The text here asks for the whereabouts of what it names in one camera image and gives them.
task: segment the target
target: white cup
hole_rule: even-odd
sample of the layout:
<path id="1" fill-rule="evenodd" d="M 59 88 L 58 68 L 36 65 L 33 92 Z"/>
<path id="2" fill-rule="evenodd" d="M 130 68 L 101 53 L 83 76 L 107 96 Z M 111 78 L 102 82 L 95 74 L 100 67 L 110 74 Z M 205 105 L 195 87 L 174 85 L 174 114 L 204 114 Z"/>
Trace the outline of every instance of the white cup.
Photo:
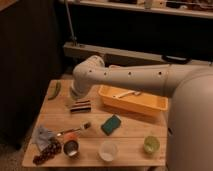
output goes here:
<path id="1" fill-rule="evenodd" d="M 117 146 L 111 141 L 104 141 L 98 151 L 100 157 L 106 161 L 110 162 L 115 159 L 118 153 Z"/>

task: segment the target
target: gray cloth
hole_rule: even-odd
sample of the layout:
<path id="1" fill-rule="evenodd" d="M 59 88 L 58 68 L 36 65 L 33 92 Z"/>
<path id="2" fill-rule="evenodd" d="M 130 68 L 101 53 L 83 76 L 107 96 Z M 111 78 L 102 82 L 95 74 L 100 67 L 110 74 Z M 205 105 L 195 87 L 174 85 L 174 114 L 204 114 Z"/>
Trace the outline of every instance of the gray cloth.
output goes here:
<path id="1" fill-rule="evenodd" d="M 40 125 L 33 132 L 32 143 L 36 144 L 40 151 L 43 151 L 50 144 L 50 138 L 53 137 L 55 134 L 52 131 Z"/>

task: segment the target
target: green cup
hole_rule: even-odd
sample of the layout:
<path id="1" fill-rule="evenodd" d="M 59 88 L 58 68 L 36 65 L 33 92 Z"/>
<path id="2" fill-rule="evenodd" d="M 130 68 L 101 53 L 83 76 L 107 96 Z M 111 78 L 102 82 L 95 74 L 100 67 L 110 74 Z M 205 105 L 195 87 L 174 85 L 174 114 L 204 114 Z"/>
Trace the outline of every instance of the green cup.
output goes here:
<path id="1" fill-rule="evenodd" d="M 160 142 L 156 137 L 148 136 L 144 140 L 143 148 L 147 154 L 150 154 L 150 155 L 154 154 L 155 152 L 159 150 Z"/>

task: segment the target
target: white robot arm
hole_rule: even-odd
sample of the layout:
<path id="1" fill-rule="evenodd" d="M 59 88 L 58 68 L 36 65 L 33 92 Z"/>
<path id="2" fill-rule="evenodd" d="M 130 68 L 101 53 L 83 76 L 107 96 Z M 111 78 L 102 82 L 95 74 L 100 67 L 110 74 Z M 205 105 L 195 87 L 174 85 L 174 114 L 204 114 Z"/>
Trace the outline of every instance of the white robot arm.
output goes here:
<path id="1" fill-rule="evenodd" d="M 71 96 L 85 96 L 93 84 L 107 84 L 172 97 L 168 118 L 169 171 L 213 170 L 213 68 L 153 65 L 105 68 L 99 56 L 73 72 Z"/>
<path id="2" fill-rule="evenodd" d="M 171 97 L 177 86 L 191 73 L 204 66 L 152 65 L 105 68 L 99 56 L 92 56 L 73 71 L 72 94 L 85 96 L 94 84 L 112 85 Z"/>

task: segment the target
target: wooden table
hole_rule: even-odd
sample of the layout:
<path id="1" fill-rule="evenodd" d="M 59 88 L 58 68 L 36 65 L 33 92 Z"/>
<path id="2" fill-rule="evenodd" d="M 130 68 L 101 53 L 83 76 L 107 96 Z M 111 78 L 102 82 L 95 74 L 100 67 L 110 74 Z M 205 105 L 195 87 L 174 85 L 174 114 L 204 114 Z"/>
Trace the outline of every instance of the wooden table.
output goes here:
<path id="1" fill-rule="evenodd" d="M 72 81 L 60 80 L 60 82 L 62 87 L 59 95 L 54 100 L 47 100 L 56 83 L 56 80 L 51 81 L 36 126 L 43 125 L 54 132 L 76 128 L 87 121 L 90 121 L 92 126 L 78 133 L 80 145 L 78 156 L 68 158 L 62 152 L 40 167 L 165 166 L 167 127 L 163 113 L 153 118 L 104 106 L 97 93 L 99 86 L 93 86 L 86 97 L 91 100 L 91 112 L 71 114 L 65 103 Z M 110 136 L 106 136 L 100 126 L 113 114 L 117 114 L 122 123 Z M 149 135 L 158 137 L 160 141 L 160 149 L 153 156 L 143 151 L 144 138 Z M 104 140 L 112 140 L 118 147 L 116 159 L 109 163 L 103 162 L 98 155 L 98 149 Z M 37 146 L 30 140 L 22 165 L 36 167 L 32 160 L 37 154 L 39 154 Z"/>

